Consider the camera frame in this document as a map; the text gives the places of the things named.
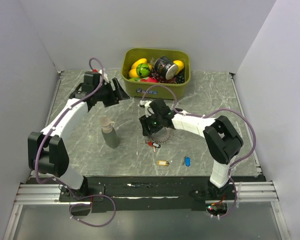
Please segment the red tag key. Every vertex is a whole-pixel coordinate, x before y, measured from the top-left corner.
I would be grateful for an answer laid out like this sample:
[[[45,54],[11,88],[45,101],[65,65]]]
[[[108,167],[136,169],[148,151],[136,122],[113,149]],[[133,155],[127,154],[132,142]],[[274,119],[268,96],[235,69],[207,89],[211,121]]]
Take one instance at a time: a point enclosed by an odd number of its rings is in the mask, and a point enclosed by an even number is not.
[[[156,152],[156,147],[153,145],[152,141],[148,141],[147,144],[152,148],[153,152]]]

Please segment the black tag key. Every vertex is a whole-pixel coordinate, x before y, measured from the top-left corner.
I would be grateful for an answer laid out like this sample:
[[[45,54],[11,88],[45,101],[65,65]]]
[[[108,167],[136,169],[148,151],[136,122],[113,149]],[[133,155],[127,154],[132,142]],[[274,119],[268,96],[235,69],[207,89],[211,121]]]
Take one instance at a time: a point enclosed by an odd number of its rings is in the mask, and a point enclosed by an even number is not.
[[[151,142],[151,146],[153,147],[153,148],[161,148],[161,145],[160,144],[158,144],[158,143],[156,143],[156,142]]]

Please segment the large keyring with small rings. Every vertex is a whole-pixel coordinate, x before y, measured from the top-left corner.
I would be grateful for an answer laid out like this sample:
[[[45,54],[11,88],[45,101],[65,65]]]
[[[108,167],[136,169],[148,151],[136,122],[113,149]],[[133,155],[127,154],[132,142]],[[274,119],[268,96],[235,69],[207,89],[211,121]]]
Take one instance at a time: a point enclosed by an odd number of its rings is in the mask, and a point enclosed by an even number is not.
[[[165,144],[168,142],[174,135],[174,130],[171,128],[163,127],[156,133],[153,133],[150,136],[150,139],[158,144]]]

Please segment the olive green plastic bin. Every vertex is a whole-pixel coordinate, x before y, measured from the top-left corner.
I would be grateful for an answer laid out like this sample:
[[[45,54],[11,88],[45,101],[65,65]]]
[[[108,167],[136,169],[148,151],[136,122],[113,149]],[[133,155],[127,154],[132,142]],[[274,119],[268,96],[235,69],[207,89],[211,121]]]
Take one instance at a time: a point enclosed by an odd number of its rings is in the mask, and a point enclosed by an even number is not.
[[[133,64],[139,59],[146,58],[148,61],[152,59],[158,59],[159,57],[166,56],[170,60],[180,60],[185,66],[184,72],[184,83],[181,84],[170,84],[170,83],[159,83],[158,86],[151,87],[154,82],[142,82],[131,80],[129,77],[129,71]],[[124,81],[126,92],[131,97],[142,97],[145,91],[148,93],[145,95],[147,98],[163,98],[165,100],[173,100],[174,96],[180,99],[185,91],[186,86],[191,79],[191,65],[189,56],[180,50],[173,49],[158,49],[158,48],[132,48],[128,50],[124,56],[121,77]]]

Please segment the yellow tag key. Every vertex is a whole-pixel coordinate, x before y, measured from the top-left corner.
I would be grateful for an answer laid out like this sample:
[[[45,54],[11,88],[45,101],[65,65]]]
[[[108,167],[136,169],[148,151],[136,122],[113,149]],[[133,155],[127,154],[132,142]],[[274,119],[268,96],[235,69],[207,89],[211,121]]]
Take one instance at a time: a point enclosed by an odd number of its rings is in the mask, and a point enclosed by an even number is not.
[[[170,162],[167,160],[158,160],[156,163],[158,166],[160,167],[165,167],[168,169],[168,171],[170,170]]]

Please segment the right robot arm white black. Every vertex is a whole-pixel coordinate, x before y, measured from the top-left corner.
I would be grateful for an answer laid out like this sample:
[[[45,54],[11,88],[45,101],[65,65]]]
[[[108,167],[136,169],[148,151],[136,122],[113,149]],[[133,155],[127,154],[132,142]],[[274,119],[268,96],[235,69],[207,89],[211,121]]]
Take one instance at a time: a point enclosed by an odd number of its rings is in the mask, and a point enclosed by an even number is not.
[[[230,181],[230,165],[244,145],[230,120],[224,115],[213,118],[197,116],[180,108],[171,109],[162,98],[141,100],[139,106],[145,110],[145,115],[139,118],[143,136],[153,140],[163,129],[172,129],[205,139],[213,158],[208,193],[216,200],[225,195]]]

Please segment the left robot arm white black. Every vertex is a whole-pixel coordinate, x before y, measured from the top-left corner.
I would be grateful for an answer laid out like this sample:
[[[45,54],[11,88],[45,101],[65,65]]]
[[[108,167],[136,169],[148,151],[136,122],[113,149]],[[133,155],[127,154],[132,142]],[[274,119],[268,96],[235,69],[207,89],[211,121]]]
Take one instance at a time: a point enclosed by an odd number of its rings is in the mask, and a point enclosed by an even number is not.
[[[27,138],[28,165],[37,183],[53,180],[63,185],[77,201],[85,200],[89,195],[88,180],[70,166],[65,140],[98,102],[110,107],[129,98],[117,78],[108,79],[103,70],[85,72],[83,81],[69,95],[57,117]]]

